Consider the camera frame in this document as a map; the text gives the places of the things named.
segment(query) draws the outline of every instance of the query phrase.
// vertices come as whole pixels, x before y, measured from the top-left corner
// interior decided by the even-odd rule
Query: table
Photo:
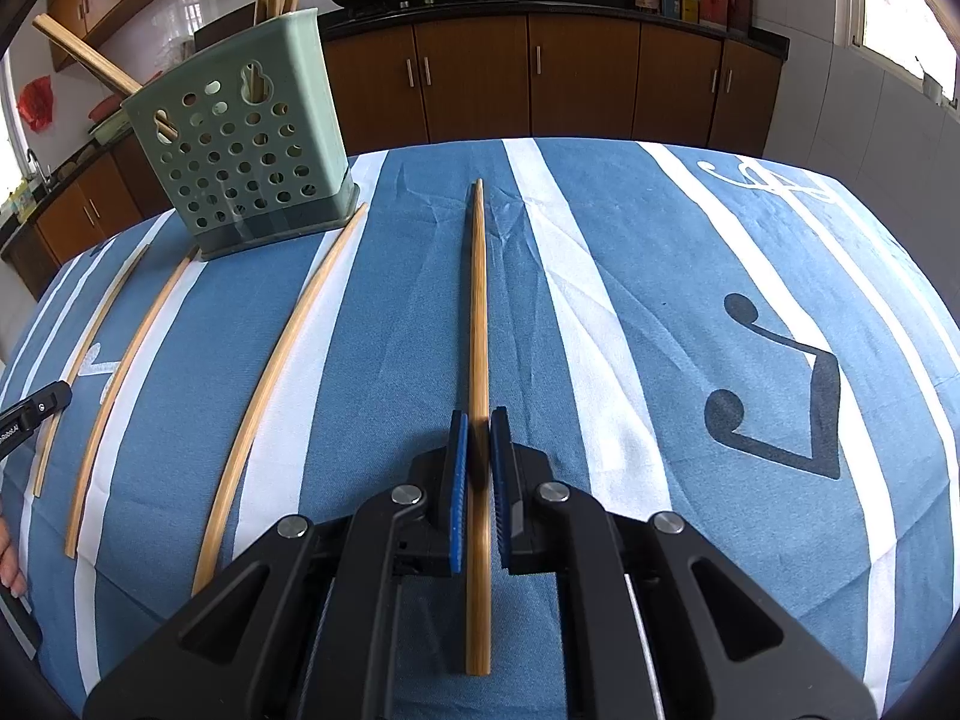
[[[280,376],[221,565],[288,512],[350,514],[443,443],[467,404],[469,189],[482,177],[491,405],[508,407],[514,440],[613,512],[683,514],[877,704],[901,694],[960,592],[960,333],[842,185],[568,139],[403,148],[352,170],[371,210]],[[40,666],[74,709],[189,597],[244,410],[337,234],[187,267],[113,407],[75,562],[64,529],[80,456],[112,370],[190,248],[184,225],[162,215],[80,255],[38,305],[0,405],[69,370],[110,282],[150,244],[80,369],[42,497],[35,442],[8,458],[0,491],[44,630]],[[462,593],[408,586],[398,720],[563,717],[551,578],[494,570],[483,680],[457,673]]]

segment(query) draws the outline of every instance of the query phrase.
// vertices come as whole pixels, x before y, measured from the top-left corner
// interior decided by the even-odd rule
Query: dish rack
[[[203,259],[342,227],[347,165],[315,8],[266,20],[123,101]]]

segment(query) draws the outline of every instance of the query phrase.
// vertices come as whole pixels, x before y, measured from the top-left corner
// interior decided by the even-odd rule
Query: black countertop
[[[336,40],[407,23],[526,13],[570,13],[656,23],[707,37],[736,40],[774,55],[782,61],[786,61],[790,49],[789,38],[765,29],[752,26],[749,34],[743,35],[699,23],[681,22],[645,13],[635,6],[634,0],[433,0],[432,4],[428,0],[394,0],[390,5],[373,12],[350,13],[341,9],[322,13],[317,17],[317,25],[323,40]],[[194,35],[197,50],[203,50],[236,34],[251,23],[253,3],[227,13],[197,30]]]

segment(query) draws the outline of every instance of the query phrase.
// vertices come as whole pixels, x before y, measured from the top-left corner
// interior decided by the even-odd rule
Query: metal screw
[[[686,523],[676,512],[657,512],[654,514],[654,527],[661,533],[680,533]]]
[[[390,498],[392,502],[400,506],[413,506],[424,496],[421,489],[416,485],[399,485],[394,488]]]
[[[570,488],[563,482],[544,482],[536,492],[547,503],[563,503],[570,498]]]
[[[309,527],[306,518],[299,514],[291,514],[289,517],[283,517],[277,523],[277,533],[284,538],[300,538]]]

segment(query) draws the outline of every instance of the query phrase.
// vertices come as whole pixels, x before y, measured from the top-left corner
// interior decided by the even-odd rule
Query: faucet
[[[34,175],[40,176],[40,180],[43,181],[43,186],[50,186],[50,175],[43,173],[43,166],[40,165],[40,160],[37,159],[37,153],[32,148],[27,149],[27,167],[30,167]]]

